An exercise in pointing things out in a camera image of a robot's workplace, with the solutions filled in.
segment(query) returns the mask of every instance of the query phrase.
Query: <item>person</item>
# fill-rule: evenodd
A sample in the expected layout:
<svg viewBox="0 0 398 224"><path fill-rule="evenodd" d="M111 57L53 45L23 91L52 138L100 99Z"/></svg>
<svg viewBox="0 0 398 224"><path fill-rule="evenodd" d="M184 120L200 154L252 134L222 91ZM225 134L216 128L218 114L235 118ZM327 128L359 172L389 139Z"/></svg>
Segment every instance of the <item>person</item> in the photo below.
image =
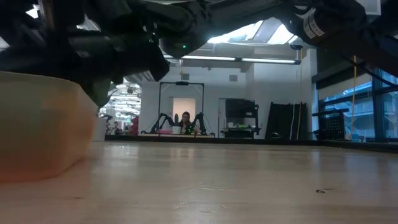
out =
<svg viewBox="0 0 398 224"><path fill-rule="evenodd" d="M187 130L187 126L191 125L190 118L191 118L191 116L190 116L189 112L186 111L186 112L182 113L182 119L178 124L178 126L181 128L181 132L180 132L181 134L185 134L185 131ZM198 134L198 133L200 133L200 129L197 126L195 126L193 128L193 132L195 134Z"/></svg>

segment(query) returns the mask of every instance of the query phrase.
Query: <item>white label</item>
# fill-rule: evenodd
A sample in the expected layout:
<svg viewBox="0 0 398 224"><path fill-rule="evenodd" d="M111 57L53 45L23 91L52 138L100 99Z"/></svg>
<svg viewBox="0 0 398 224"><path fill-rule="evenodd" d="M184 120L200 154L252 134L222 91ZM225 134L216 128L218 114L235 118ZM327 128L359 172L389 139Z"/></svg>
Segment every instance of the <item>white label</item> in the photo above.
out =
<svg viewBox="0 0 398 224"><path fill-rule="evenodd" d="M306 16L304 18L304 32L310 38L313 39L316 35L312 32L310 25L309 25L309 17Z"/></svg>
<svg viewBox="0 0 398 224"><path fill-rule="evenodd" d="M311 13L310 13L310 27L311 30L316 33L317 36L321 37L323 36L325 33L321 30L321 28L318 27L317 22L315 21L315 11L316 9L314 9Z"/></svg>

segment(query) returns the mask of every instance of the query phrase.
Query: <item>dark hair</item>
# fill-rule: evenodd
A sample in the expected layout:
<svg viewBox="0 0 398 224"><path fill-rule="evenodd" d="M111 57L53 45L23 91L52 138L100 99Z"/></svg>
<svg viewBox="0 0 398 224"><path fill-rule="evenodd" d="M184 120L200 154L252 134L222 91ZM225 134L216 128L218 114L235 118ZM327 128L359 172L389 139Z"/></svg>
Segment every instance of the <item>dark hair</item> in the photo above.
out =
<svg viewBox="0 0 398 224"><path fill-rule="evenodd" d="M188 111L182 113L182 116L183 116L183 117L184 117L184 115L188 115L188 119L191 118L191 115L189 114ZM179 125L181 128L184 127L184 122L182 121L182 118L181 118L181 121L178 123L178 125Z"/></svg>

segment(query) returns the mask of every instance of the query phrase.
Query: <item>orange container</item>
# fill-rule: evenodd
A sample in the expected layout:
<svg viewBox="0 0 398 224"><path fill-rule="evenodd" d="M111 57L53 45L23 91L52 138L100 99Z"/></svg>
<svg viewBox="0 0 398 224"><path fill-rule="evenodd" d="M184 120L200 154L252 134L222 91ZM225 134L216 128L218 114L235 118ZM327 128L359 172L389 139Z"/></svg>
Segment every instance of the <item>orange container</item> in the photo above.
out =
<svg viewBox="0 0 398 224"><path fill-rule="evenodd" d="M98 107L80 85L0 72L0 182L55 177L91 148Z"/></svg>

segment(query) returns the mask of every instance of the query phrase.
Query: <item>glass window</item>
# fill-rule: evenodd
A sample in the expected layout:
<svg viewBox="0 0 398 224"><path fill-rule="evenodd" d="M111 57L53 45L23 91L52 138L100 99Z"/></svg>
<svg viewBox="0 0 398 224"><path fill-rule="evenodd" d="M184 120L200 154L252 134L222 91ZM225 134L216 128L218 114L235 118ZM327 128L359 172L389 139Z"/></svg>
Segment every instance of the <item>glass window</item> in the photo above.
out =
<svg viewBox="0 0 398 224"><path fill-rule="evenodd" d="M398 91L383 95L386 138L398 138Z"/></svg>
<svg viewBox="0 0 398 224"><path fill-rule="evenodd" d="M364 84L359 85L359 86L357 86L355 88L355 94L368 92L369 95L370 95L371 91L372 91L372 82L364 83ZM354 94L354 88L350 88L350 89L345 90L345 91L343 91L341 93L338 93L338 94L335 94L333 96L327 97L325 99L325 102L328 102L328 101L331 101L331 100L337 100L337 99L340 99L340 98L343 98L343 97L347 97L347 96L352 96L353 94Z"/></svg>
<svg viewBox="0 0 398 224"><path fill-rule="evenodd" d="M334 105L327 105L326 110L349 109L344 113L346 134L351 133L351 115L353 102L346 101ZM374 138L373 99L371 97L355 100L354 105L354 134L365 138Z"/></svg>
<svg viewBox="0 0 398 224"><path fill-rule="evenodd" d="M381 77L389 82L392 82L393 84L398 84L398 78L385 71L381 71ZM389 87L389 85L383 83L383 87Z"/></svg>

